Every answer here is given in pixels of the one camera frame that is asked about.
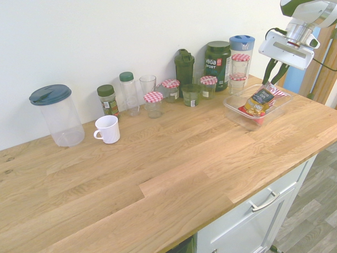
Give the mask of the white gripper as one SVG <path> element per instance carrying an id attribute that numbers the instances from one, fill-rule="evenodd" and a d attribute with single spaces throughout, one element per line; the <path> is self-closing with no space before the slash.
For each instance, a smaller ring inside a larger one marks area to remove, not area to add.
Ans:
<path id="1" fill-rule="evenodd" d="M 288 71 L 289 66 L 305 70 L 314 57 L 314 52 L 304 46 L 299 49 L 288 44 L 285 37 L 277 33 L 268 33 L 266 39 L 259 47 L 259 53 L 271 58 L 264 73 L 262 84 L 265 85 L 270 78 L 271 71 L 276 66 L 276 60 L 282 64 L 272 83 L 276 84 Z"/>

